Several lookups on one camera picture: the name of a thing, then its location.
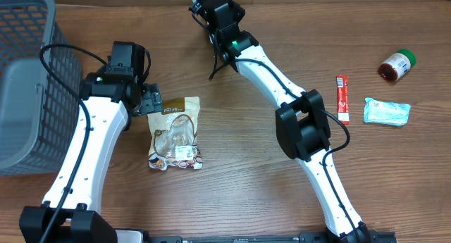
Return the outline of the beige dried food bag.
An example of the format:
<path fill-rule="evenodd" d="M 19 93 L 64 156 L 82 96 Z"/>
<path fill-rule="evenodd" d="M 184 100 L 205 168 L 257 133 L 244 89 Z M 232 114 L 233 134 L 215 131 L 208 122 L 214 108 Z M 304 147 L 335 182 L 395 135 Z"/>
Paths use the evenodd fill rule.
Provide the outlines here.
<path fill-rule="evenodd" d="M 202 169 L 202 155 L 197 145 L 200 108 L 198 96 L 180 97 L 164 101 L 162 112 L 147 116 L 151 134 L 150 168 Z"/>

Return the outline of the red snack stick pack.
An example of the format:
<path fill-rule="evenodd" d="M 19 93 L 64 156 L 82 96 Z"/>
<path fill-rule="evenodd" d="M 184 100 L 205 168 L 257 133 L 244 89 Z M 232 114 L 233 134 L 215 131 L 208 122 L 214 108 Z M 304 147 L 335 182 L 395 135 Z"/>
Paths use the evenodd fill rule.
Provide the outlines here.
<path fill-rule="evenodd" d="M 349 99 L 348 99 L 348 76 L 337 75 L 337 103 L 338 119 L 344 124 L 350 124 Z"/>

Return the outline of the green white round container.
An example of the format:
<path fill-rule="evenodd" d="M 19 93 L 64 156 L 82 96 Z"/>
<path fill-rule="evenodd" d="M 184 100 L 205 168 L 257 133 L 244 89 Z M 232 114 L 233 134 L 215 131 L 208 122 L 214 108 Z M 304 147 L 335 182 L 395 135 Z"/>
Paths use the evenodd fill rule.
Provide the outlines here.
<path fill-rule="evenodd" d="M 416 56 L 409 49 L 400 49 L 378 68 L 378 74 L 388 82 L 397 82 L 416 65 Z"/>

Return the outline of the teal wet wipes packet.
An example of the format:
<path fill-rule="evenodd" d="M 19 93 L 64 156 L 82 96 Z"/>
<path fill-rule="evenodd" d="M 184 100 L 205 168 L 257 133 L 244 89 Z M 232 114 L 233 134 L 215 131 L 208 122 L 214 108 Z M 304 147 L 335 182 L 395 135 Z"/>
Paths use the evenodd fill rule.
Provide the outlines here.
<path fill-rule="evenodd" d="M 403 126 L 409 120 L 411 106 L 395 102 L 378 101 L 371 97 L 365 98 L 364 122 L 383 125 Z"/>

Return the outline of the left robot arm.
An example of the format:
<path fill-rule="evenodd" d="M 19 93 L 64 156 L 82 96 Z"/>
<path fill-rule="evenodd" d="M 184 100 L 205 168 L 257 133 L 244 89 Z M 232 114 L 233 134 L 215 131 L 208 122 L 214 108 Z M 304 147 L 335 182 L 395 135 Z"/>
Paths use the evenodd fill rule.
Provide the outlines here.
<path fill-rule="evenodd" d="M 120 133 L 133 116 L 161 112 L 159 86 L 131 75 L 90 73 L 80 99 L 63 165 L 41 206 L 23 209 L 20 231 L 26 242 L 146 242 L 145 231 L 115 229 L 106 222 L 101 198 Z"/>

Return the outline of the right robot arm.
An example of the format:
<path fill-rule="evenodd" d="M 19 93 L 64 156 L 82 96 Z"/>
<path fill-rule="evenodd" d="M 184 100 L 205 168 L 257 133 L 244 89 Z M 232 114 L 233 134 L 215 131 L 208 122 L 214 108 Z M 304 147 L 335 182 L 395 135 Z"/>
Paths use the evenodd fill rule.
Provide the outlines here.
<path fill-rule="evenodd" d="M 276 139 L 285 155 L 304 169 L 326 222 L 329 242 L 371 242 L 353 209 L 333 162 L 329 120 L 321 95 L 289 80 L 268 58 L 258 40 L 241 30 L 245 10 L 233 0 L 192 0 L 192 17 L 209 34 L 214 57 L 247 78 L 275 109 Z"/>

